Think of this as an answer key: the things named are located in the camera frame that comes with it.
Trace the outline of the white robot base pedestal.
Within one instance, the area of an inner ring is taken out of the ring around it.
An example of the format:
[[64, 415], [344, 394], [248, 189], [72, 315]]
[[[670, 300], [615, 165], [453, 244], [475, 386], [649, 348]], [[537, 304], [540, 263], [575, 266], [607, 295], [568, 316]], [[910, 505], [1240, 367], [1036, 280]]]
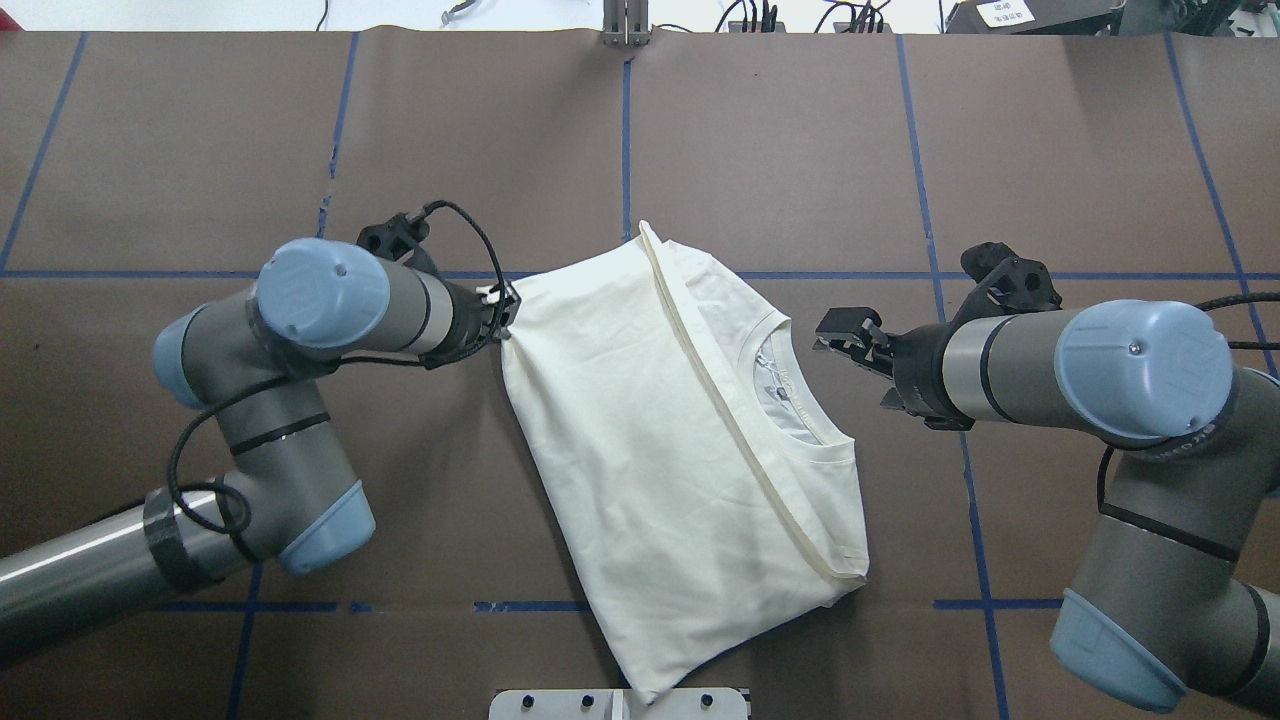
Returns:
[[495, 694], [489, 719], [750, 719], [746, 691], [676, 688], [648, 703], [622, 688], [509, 689]]

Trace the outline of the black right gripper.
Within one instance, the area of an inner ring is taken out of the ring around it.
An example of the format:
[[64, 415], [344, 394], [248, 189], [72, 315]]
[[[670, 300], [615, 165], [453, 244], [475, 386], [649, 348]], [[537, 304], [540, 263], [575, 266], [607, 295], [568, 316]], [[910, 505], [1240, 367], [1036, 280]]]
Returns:
[[963, 414], [945, 388], [943, 359], [951, 331], [886, 333], [873, 307], [831, 307], [815, 328], [813, 350], [838, 354], [872, 374], [892, 380], [882, 409], [919, 418], [933, 430], [965, 432], [974, 420]]

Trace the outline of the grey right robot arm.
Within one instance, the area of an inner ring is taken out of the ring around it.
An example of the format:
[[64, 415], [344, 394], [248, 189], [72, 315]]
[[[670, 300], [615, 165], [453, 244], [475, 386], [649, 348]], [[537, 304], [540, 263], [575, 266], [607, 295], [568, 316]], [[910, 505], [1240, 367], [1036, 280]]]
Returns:
[[1277, 379], [1234, 361], [1198, 307], [1121, 299], [969, 309], [901, 334], [832, 307], [815, 346], [891, 382], [940, 430], [1076, 430], [1116, 462], [1051, 650], [1073, 675], [1169, 714], [1190, 692], [1277, 716], [1277, 594], [1236, 564], [1277, 493]]

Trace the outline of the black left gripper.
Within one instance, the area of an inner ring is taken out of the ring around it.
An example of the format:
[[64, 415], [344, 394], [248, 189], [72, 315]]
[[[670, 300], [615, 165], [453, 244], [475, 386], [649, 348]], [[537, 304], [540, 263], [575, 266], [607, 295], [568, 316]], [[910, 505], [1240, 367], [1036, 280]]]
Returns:
[[467, 290], [453, 282], [436, 282], [429, 291], [430, 315], [425, 336], [439, 342], [425, 352], [425, 368], [461, 363], [490, 343], [509, 338], [522, 299], [513, 284], [489, 284]]

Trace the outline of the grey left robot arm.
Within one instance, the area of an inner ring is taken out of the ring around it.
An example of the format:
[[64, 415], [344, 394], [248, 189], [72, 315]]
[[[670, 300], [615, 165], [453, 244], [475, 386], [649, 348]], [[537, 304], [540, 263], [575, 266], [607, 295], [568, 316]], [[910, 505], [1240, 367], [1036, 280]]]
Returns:
[[355, 364], [434, 369], [498, 341], [518, 310], [353, 243], [282, 245], [255, 283], [156, 338], [159, 382], [196, 411], [141, 502], [3, 560], [3, 666], [276, 560], [302, 575], [376, 523], [317, 380]]

